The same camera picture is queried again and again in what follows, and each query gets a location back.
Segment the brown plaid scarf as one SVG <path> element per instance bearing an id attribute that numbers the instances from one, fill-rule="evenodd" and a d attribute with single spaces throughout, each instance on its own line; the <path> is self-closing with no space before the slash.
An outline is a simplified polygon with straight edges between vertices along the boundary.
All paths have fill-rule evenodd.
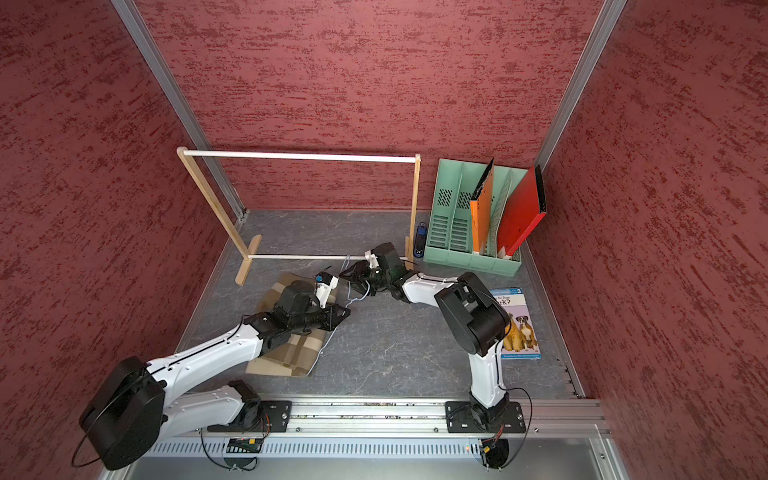
<path id="1" fill-rule="evenodd" d="M 256 311 L 271 310 L 277 303 L 284 288 L 294 281 L 311 281 L 309 277 L 300 277 L 293 273 L 281 273 L 272 288 L 256 304 Z M 245 369 L 247 374 L 306 377 L 310 374 L 319 357 L 321 348 L 330 338 L 331 333 L 322 329 L 313 329 L 308 334 L 293 334 L 286 344 L 250 361 Z"/>

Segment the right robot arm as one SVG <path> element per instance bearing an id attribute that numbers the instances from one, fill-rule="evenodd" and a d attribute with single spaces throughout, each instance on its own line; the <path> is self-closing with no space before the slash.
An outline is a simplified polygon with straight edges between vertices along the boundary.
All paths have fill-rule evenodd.
<path id="1" fill-rule="evenodd" d="M 396 300 L 438 308 L 468 354 L 471 386 L 466 410 L 484 431 L 501 427 L 509 395 L 499 354 L 511 319 L 476 274 L 439 278 L 411 270 L 393 244 L 383 243 L 343 268 L 340 278 L 362 294 L 387 291 Z"/>

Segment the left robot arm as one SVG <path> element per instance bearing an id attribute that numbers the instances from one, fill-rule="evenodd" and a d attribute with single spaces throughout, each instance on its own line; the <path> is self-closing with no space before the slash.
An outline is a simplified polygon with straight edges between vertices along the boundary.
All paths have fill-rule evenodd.
<path id="1" fill-rule="evenodd" d="M 257 424 L 259 396 L 244 382 L 214 391 L 194 387 L 285 345 L 292 336 L 332 331 L 351 314 L 323 303 L 313 284 L 294 281 L 274 307 L 244 317 L 236 327 L 182 352 L 148 362 L 120 361 L 79 419 L 84 441 L 111 471 L 141 458 L 157 442 L 211 425 L 247 430 Z"/>

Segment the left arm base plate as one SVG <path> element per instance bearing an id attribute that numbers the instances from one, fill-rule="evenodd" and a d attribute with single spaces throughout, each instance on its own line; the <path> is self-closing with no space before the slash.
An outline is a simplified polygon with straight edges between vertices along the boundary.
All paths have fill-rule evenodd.
<path id="1" fill-rule="evenodd" d="M 234 420 L 224 426 L 225 432 L 285 433 L 291 418 L 291 401 L 251 400 L 244 403 Z"/>

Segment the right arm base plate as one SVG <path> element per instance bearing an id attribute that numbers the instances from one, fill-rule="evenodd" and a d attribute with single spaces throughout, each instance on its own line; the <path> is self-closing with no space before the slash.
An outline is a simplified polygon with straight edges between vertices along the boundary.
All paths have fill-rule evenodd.
<path id="1" fill-rule="evenodd" d="M 449 433 L 522 434 L 527 431 L 519 402 L 502 401 L 486 409 L 474 401 L 448 401 L 444 405 Z"/>

